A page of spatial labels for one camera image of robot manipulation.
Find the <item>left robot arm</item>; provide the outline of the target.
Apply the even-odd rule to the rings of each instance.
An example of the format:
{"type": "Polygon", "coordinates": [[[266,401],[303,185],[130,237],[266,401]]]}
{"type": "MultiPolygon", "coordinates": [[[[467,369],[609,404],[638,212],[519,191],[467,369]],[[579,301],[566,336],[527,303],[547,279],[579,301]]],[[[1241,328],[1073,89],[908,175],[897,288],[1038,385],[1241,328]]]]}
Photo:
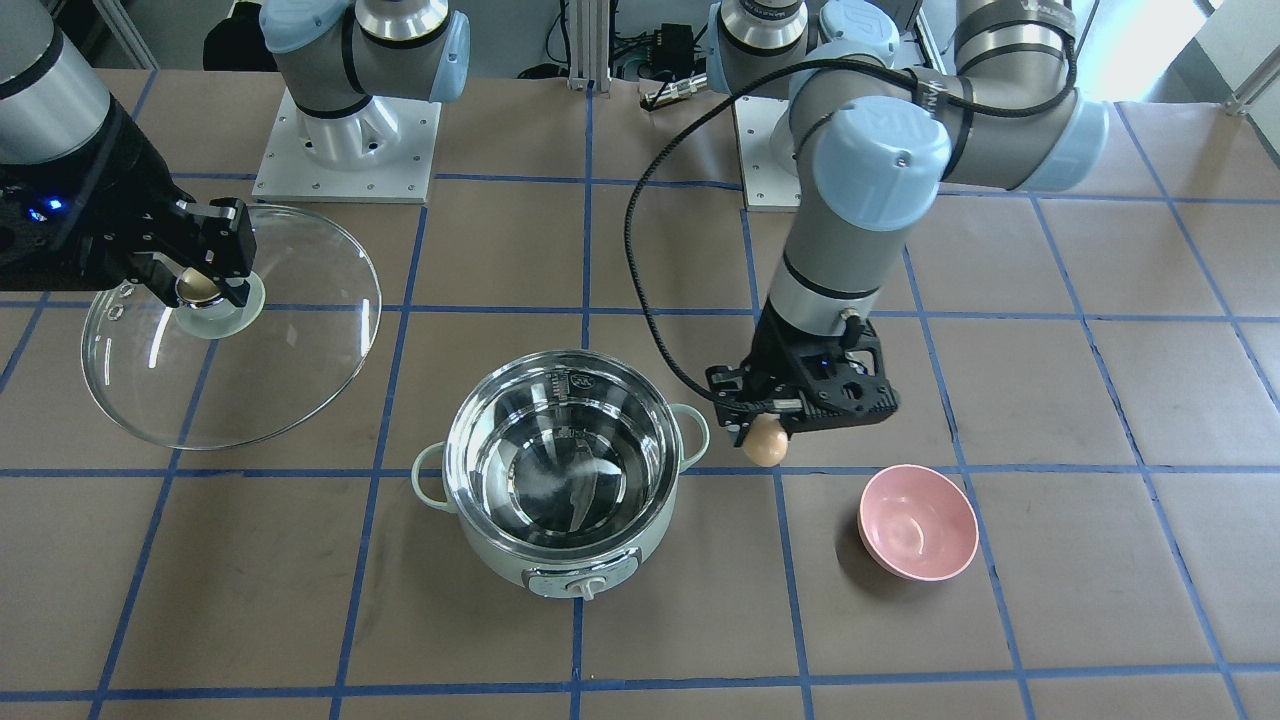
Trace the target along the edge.
{"type": "Polygon", "coordinates": [[[887,420],[899,396],[870,313],[945,183],[1057,192],[1108,132],[1076,87],[1068,1],[960,1],[956,68],[897,68],[899,31],[869,1],[719,1],[707,69],[731,97],[787,104],[782,156],[799,205],[748,356],[712,366],[718,423],[768,436],[887,420]]]}

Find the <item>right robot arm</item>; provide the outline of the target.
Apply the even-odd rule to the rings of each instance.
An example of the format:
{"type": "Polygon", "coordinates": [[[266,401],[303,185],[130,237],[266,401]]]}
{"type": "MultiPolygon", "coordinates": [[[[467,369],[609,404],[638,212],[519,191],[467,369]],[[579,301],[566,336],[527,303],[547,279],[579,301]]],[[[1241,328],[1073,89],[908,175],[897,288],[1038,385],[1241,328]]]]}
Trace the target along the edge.
{"type": "MultiPolygon", "coordinates": [[[[380,97],[452,102],[468,18],[447,1],[265,1],[261,49],[303,118],[311,159],[379,161],[380,97]]],[[[3,290],[142,284],[164,305],[246,309],[257,242],[247,205],[201,204],[37,1],[3,4],[3,290]]]]}

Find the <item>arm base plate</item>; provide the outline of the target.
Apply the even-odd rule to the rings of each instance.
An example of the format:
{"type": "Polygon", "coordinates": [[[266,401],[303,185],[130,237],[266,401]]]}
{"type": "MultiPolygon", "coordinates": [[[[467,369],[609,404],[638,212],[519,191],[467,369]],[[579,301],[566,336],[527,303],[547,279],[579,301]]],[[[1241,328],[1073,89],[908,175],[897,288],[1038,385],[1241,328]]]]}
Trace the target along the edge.
{"type": "Polygon", "coordinates": [[[733,126],[746,209],[795,213],[800,182],[788,128],[790,102],[746,96],[733,105],[733,126]]]}
{"type": "Polygon", "coordinates": [[[375,96],[355,114],[323,119],[284,94],[252,195],[265,202],[428,201],[439,102],[375,96]]]}

